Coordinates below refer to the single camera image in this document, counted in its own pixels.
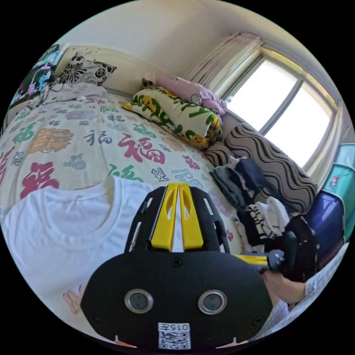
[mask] striped clothing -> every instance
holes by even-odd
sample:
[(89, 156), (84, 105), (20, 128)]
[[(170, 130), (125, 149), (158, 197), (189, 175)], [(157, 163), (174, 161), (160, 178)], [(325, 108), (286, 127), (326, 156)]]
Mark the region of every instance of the striped clothing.
[(257, 340), (270, 335), (296, 319), (301, 313), (303, 313), (319, 296), (330, 279), (333, 277), (337, 270), (343, 256), (348, 248), (346, 243), (339, 250), (338, 254), (328, 265), (324, 267), (320, 272), (316, 273), (306, 282), (305, 294), (306, 297), (299, 302), (290, 312), (288, 311), (287, 303), (279, 301), (274, 307), (265, 324), (259, 331), (259, 333), (251, 338), (249, 341)]

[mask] yellow duck pillow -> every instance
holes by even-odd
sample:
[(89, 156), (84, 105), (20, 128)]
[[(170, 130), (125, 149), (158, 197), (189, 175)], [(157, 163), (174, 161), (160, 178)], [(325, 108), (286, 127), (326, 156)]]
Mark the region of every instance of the yellow duck pillow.
[(218, 117), (207, 108), (183, 101), (162, 87), (140, 90), (122, 108), (157, 123), (182, 140), (206, 149), (222, 135)]

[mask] window frame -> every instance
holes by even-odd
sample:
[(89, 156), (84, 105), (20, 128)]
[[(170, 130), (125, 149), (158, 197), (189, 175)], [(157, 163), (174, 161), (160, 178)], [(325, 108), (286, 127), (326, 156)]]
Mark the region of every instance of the window frame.
[[(298, 69), (295, 70), (293, 68), (291, 68), (291, 66), (286, 65), (284, 62), (277, 60), (274, 56), (269, 55), (268, 53), (272, 52), (275, 54), (275, 56), (281, 56), (284, 59), (286, 59), (287, 61), (289, 61), (290, 63), (292, 63), (295, 68)], [(262, 134), (263, 136), (266, 135), (271, 128), (276, 124), (276, 122), (279, 120), (279, 118), (282, 116), (282, 114), (285, 112), (285, 110), (288, 108), (288, 106), (290, 105), (290, 103), (292, 102), (292, 100), (294, 99), (294, 97), (297, 95), (297, 93), (299, 92), (299, 90), (301, 89), (302, 85), (305, 83), (307, 84), (311, 90), (314, 91), (314, 93), (316, 94), (316, 96), (318, 96), (321, 100), (322, 100), (322, 104), (326, 104), (326, 106), (328, 108), (330, 108), (332, 114), (327, 126), (327, 129), (325, 130), (325, 133), (321, 139), (321, 141), (319, 142), (317, 148), (315, 149), (315, 151), (313, 152), (313, 154), (311, 155), (311, 157), (308, 159), (308, 161), (306, 162), (306, 164), (304, 166), (302, 166), (301, 168), (304, 170), (307, 170), (312, 163), (315, 161), (315, 159), (317, 158), (317, 156), (320, 154), (322, 148), (324, 147), (325, 143), (327, 142), (328, 138), (329, 138), (329, 134), (332, 130), (332, 127), (334, 125), (335, 122), (335, 116), (338, 112), (338, 107), (335, 104), (334, 100), (330, 97), (330, 95), (324, 90), (324, 88), (315, 81), (315, 79), (313, 79), (314, 82), (308, 80), (307, 76), (310, 75), (309, 73), (307, 73), (305, 70), (303, 70), (301, 67), (299, 67), (296, 63), (292, 62), (290, 59), (288, 59), (287, 57), (283, 56), (282, 54), (278, 53), (277, 51), (269, 48), (269, 47), (264, 47), (261, 48), (260, 50), (260, 55), (257, 57), (256, 60), (254, 60), (249, 66), (248, 68), (243, 72), (242, 75), (240, 75), (240, 77), (238, 77), (236, 79), (236, 81), (234, 81), (234, 83), (231, 85), (231, 87), (224, 93), (224, 95), (222, 95), (222, 99), (226, 100), (228, 102), (228, 98), (232, 97), (236, 94), (236, 92), (244, 85), (244, 83), (254, 74), (254, 72), (262, 65), (262, 63), (264, 61), (270, 61), (273, 62), (274, 64), (276, 64), (277, 66), (281, 67), (282, 69), (286, 70), (287, 72), (289, 72), (291, 75), (295, 76), (297, 78), (297, 82), (295, 83), (295, 85), (293, 86), (293, 88), (290, 90), (289, 94), (286, 96), (286, 98), (284, 99), (284, 101), (281, 103), (281, 105), (276, 109), (276, 111), (272, 114), (272, 116), (269, 118), (269, 120), (264, 124), (264, 126), (257, 131), (258, 133)], [(327, 96), (324, 94), (324, 92), (322, 92), (322, 90), (320, 90), (315, 83), (322, 88), (322, 90), (327, 94)], [(233, 116), (235, 116), (241, 123), (247, 124), (249, 127), (253, 128), (248, 122), (246, 122), (245, 120), (243, 120), (242, 117), (239, 117), (236, 113), (234, 113), (233, 111), (230, 111), (231, 114), (233, 114)]]

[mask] camera lens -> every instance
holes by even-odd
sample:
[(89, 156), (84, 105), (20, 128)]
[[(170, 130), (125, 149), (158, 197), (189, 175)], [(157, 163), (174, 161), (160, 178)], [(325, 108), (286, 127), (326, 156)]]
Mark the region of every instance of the camera lens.
[(206, 291), (198, 300), (198, 307), (200, 311), (210, 315), (222, 312), (226, 304), (226, 295), (218, 290)]
[(146, 313), (153, 307), (153, 297), (147, 291), (134, 289), (127, 292), (125, 305), (134, 313)]

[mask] striped cushion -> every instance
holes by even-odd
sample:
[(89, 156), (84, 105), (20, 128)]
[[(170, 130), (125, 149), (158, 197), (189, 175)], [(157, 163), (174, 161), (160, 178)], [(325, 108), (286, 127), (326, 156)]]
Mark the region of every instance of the striped cushion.
[[(266, 180), (282, 196), (283, 203), (295, 212), (308, 212), (317, 195), (317, 184), (260, 133), (239, 124), (226, 136), (224, 145), (215, 143), (206, 152), (207, 158), (215, 166), (226, 164), (229, 155), (254, 159)], [(256, 196), (256, 201), (265, 203), (269, 196), (269, 191), (263, 189)]]

